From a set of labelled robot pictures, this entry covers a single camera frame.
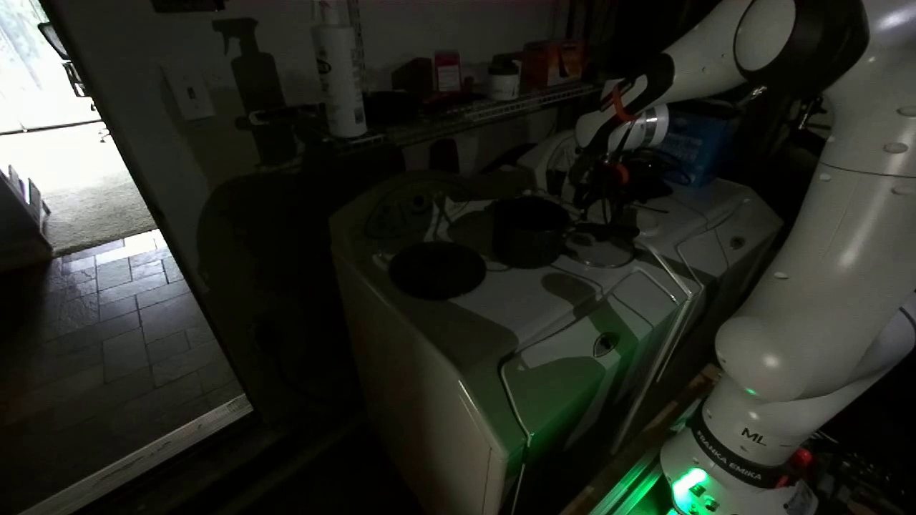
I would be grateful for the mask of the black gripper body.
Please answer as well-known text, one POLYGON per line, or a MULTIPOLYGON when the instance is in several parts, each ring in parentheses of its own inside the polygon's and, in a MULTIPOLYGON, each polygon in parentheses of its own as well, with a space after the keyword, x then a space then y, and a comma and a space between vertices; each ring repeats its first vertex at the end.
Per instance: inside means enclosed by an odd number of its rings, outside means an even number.
POLYGON ((580 223, 621 223, 636 203, 664 197, 669 187, 644 153, 616 147, 610 156, 580 153, 570 170, 573 210, 580 223))

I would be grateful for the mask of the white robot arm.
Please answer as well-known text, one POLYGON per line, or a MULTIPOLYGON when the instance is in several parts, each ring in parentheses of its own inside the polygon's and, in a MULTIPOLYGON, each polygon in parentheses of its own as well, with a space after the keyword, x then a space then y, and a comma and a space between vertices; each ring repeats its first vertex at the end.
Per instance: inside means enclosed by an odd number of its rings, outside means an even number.
POLYGON ((666 515, 815 515, 792 455, 913 353, 916 0, 717 0, 578 117, 583 184, 659 103, 823 97, 830 139, 777 254, 721 324, 717 385, 659 452, 666 515))

